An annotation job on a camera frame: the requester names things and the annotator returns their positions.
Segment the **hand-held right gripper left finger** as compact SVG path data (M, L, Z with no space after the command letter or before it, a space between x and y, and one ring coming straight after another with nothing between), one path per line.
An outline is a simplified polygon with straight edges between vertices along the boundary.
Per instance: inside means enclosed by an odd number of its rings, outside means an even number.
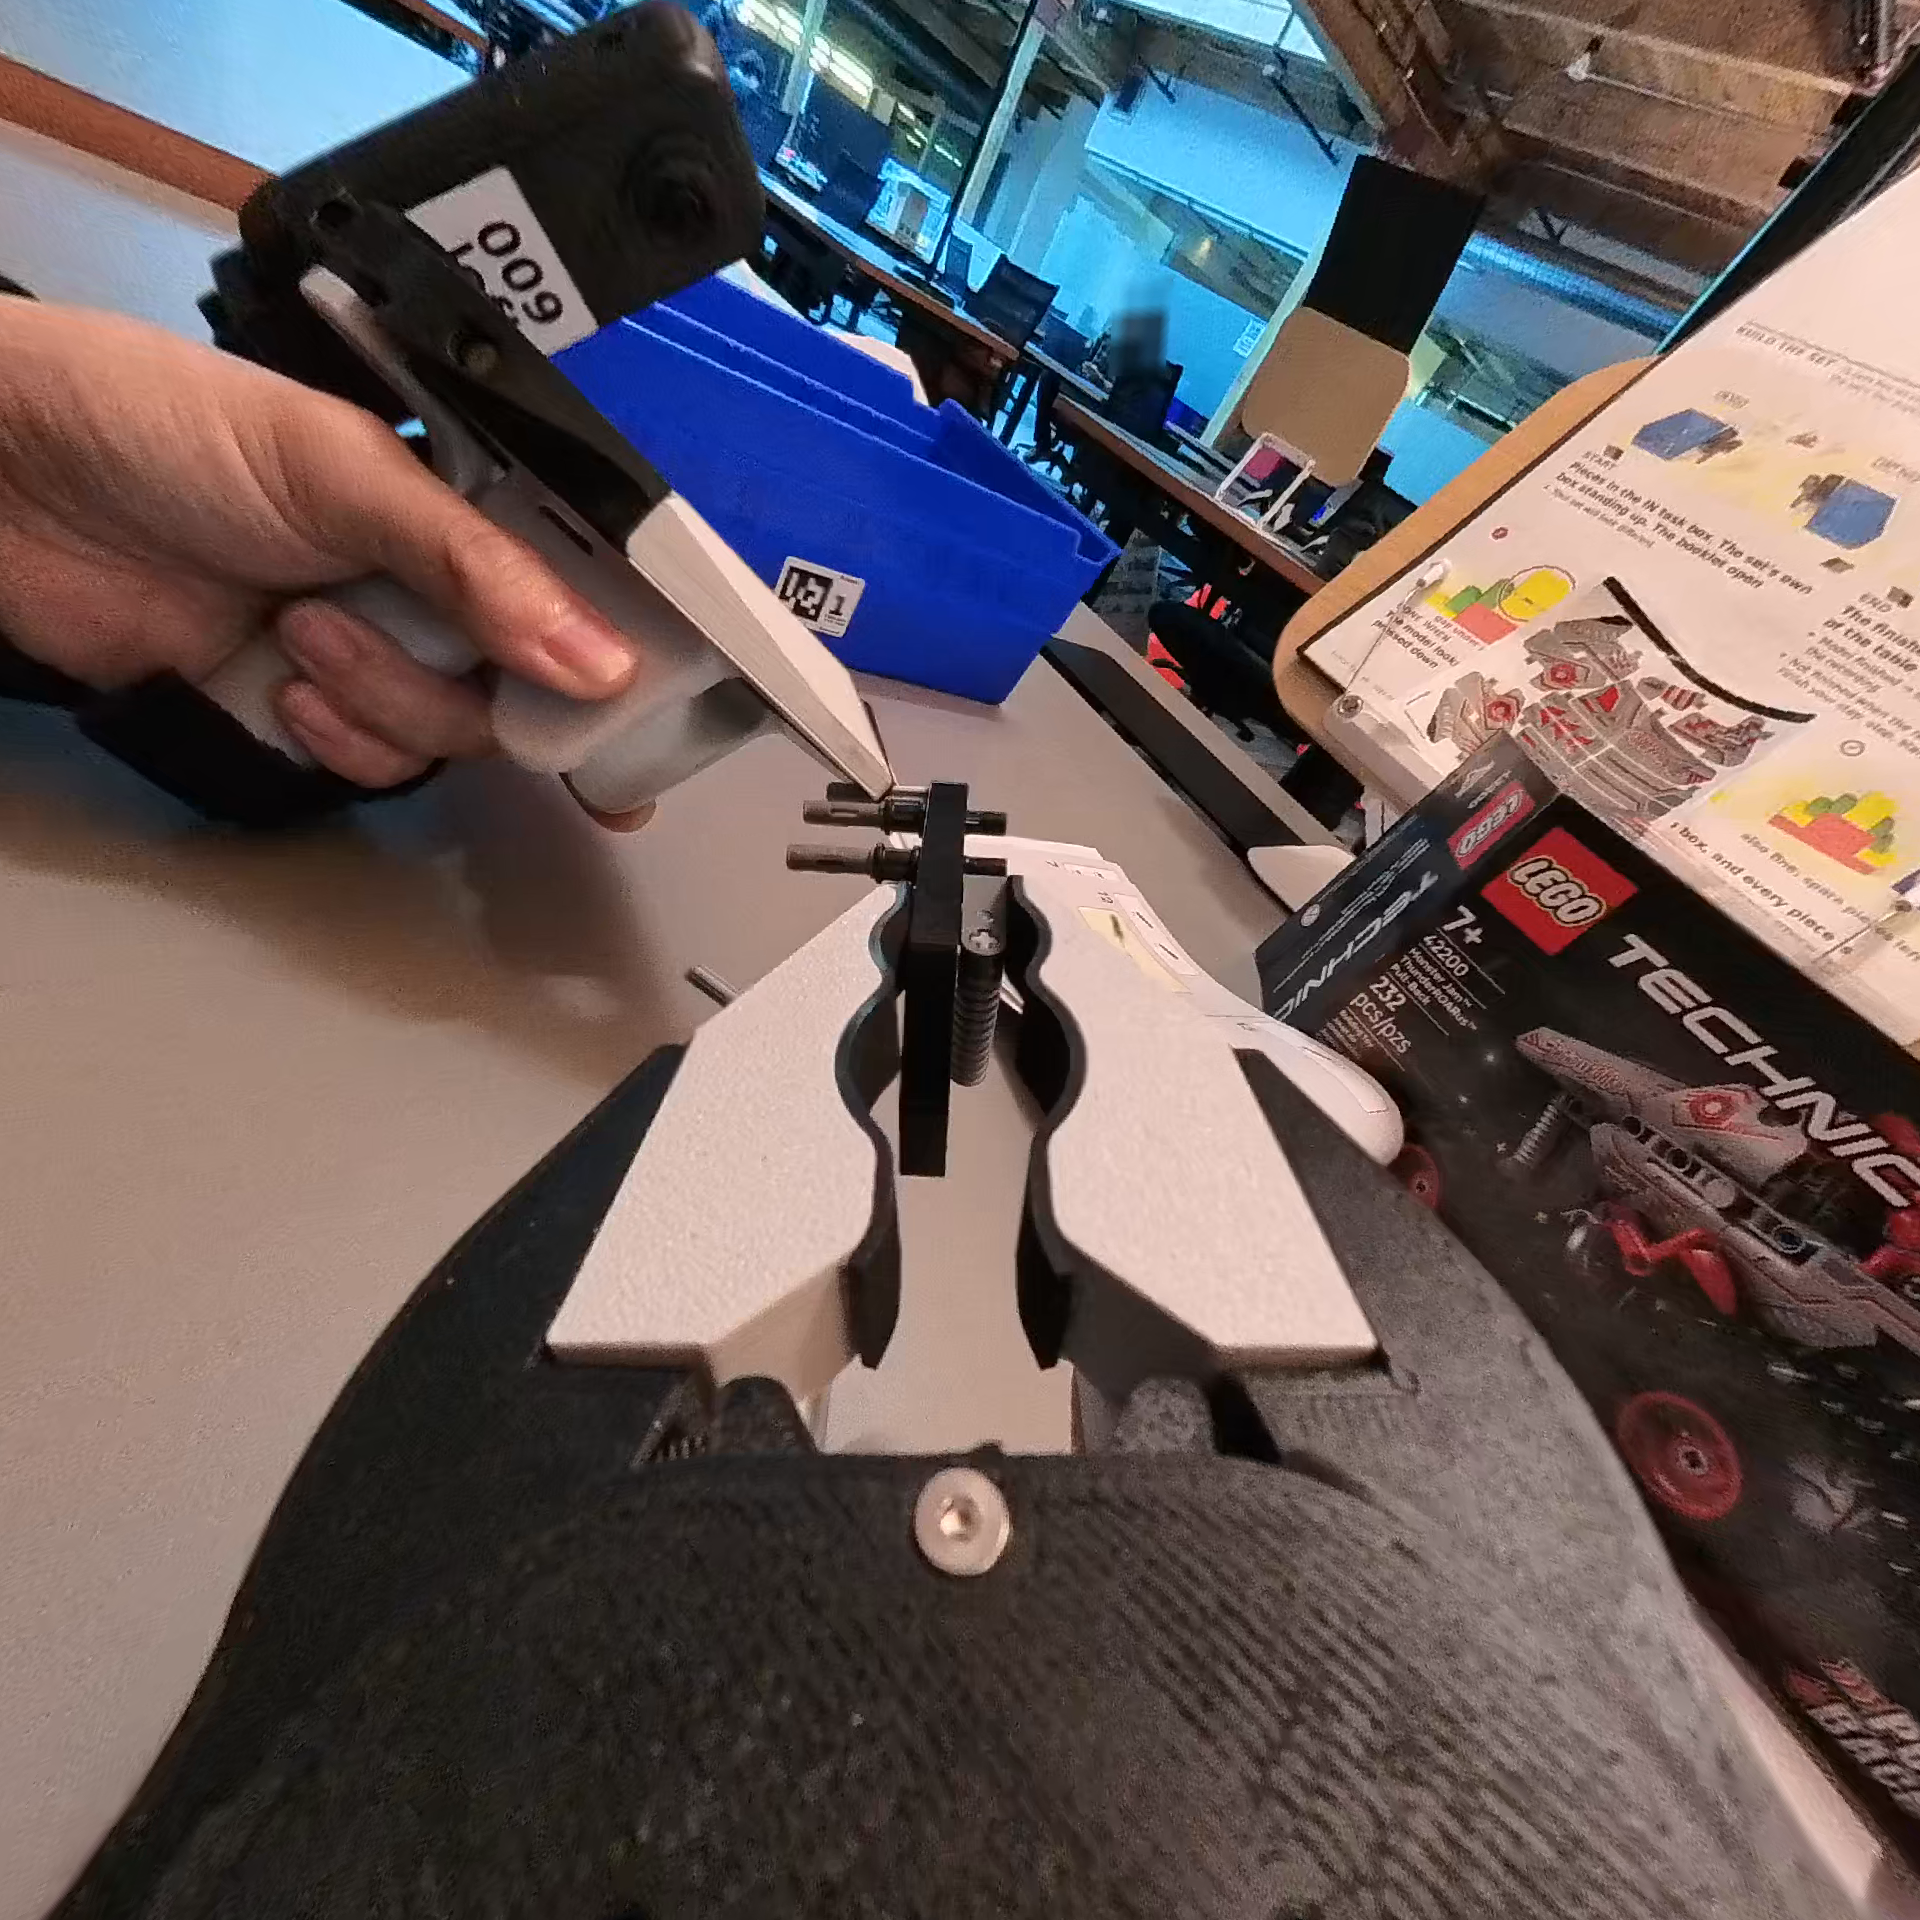
M828 1452L869 1452L900 1309L896 962L906 889L854 901L673 1063L544 1347L715 1402L766 1380Z

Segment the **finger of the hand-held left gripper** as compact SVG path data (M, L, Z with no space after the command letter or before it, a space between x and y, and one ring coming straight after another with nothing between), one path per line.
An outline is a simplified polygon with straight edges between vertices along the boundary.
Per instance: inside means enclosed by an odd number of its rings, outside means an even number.
M844 785L883 801L896 773L850 673L677 491L640 516L629 563Z

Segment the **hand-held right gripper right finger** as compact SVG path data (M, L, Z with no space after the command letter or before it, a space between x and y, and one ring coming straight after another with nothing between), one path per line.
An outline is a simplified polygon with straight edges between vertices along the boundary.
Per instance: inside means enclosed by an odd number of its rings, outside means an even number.
M1022 1325L1072 1369L1072 1436L1134 1391L1370 1365L1381 1341L1316 1220L1278 1097L1373 1167L1378 1082L1197 968L1126 877L1010 877L1014 1069L1041 1112L1017 1251Z

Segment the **grey desk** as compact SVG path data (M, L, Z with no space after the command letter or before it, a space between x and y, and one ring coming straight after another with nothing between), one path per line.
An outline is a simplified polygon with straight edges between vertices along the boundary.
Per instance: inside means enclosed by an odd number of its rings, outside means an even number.
M544 1347L880 882L780 723L300 831L4 713L4 1916L1856 1916L1587 1402L1302 1096L1370 1365L826 1452Z

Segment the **person's left hand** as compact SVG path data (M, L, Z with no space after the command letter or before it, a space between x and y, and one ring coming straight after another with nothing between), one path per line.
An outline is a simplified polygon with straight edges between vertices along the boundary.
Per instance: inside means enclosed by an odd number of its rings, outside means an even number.
M363 579L569 703L635 684L626 636L386 423L4 281L4 713L59 713L201 818L268 832L491 757L482 687L330 599Z

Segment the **blue plastic bin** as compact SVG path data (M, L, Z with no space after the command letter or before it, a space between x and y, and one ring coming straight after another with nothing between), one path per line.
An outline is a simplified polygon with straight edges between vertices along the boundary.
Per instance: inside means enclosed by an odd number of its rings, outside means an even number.
M899 346L806 320L742 260L644 307L640 320L705 328L730 346L883 417L924 423L937 412L921 372Z
M1118 559L961 408L883 417L681 320L555 367L857 673L1004 705Z

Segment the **black office chair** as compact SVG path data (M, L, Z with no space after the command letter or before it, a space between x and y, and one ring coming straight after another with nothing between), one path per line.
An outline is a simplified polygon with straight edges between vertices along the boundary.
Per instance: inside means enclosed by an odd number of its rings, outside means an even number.
M1001 253L988 277L962 292L961 309L1017 360L1034 344L1058 292L1054 281Z

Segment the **long wooden background table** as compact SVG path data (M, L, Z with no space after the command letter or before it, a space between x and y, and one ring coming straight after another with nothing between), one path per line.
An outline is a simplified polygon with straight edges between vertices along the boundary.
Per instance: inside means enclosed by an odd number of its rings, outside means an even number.
M1067 447L1070 468L1098 463L1089 491L1118 516L1122 531L1147 531L1219 592L1261 603L1308 596L1329 583L1296 541L1269 535L1224 506L1210 474L1180 463L1158 440L1134 432L1115 415L1112 387L1049 352L1042 328L1014 360L961 309L965 291L948 291L937 277L910 268L772 175L761 175L761 186L784 280L806 273L824 285L828 305L840 285L849 285L850 307L873 297L886 301L896 313L896 346L920 370L929 401L957 403L1001 447L1010 447L1025 417L1034 417L1044 449Z

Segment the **black toy set box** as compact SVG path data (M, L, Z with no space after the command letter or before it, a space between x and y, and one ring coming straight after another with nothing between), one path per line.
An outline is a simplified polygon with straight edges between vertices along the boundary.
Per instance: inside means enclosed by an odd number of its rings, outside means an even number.
M1254 956L1908 1866L1916 1059L1497 741Z

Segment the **black and brown panel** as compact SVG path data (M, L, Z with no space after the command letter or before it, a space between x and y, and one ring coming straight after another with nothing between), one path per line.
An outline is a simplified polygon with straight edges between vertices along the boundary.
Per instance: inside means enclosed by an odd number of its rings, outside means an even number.
M1357 155L1322 248L1217 408L1213 440L1274 440L1309 480L1355 480L1484 210L1470 186Z

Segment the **printed instruction board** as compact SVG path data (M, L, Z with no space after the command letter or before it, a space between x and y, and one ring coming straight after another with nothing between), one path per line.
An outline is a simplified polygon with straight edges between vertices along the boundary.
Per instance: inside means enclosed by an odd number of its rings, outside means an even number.
M1395 802L1491 743L1916 1048L1917 184L1305 644Z

